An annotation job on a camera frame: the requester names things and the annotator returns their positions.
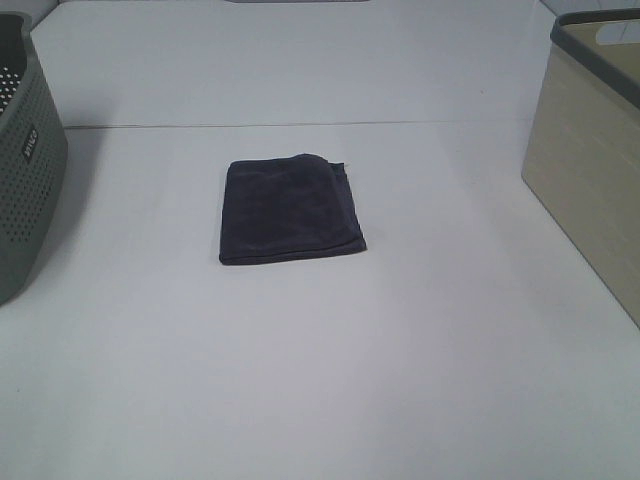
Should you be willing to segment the beige basket with grey rim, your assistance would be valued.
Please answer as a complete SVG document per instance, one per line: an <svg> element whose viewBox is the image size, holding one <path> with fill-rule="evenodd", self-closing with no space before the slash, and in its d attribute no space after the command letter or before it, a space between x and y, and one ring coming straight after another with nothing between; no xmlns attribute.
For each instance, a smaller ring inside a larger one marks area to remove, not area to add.
<svg viewBox="0 0 640 480"><path fill-rule="evenodd" d="M556 18L521 177L639 320L639 46L601 43L636 8Z"/></svg>

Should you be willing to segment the dark navy towel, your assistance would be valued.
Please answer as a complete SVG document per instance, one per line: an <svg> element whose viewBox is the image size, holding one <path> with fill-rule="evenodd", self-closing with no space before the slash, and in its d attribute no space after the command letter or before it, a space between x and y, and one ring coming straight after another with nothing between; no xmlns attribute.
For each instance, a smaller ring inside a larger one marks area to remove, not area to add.
<svg viewBox="0 0 640 480"><path fill-rule="evenodd" d="M271 264L366 249L342 163L299 154L230 164L221 212L222 264Z"/></svg>

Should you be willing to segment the grey perforated plastic basket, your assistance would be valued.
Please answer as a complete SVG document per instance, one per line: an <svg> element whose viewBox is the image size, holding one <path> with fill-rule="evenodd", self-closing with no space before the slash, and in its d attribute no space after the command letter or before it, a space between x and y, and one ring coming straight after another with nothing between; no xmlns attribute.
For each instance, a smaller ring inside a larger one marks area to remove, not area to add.
<svg viewBox="0 0 640 480"><path fill-rule="evenodd" d="M68 141L31 38L1 14L1 302L26 285L58 203Z"/></svg>

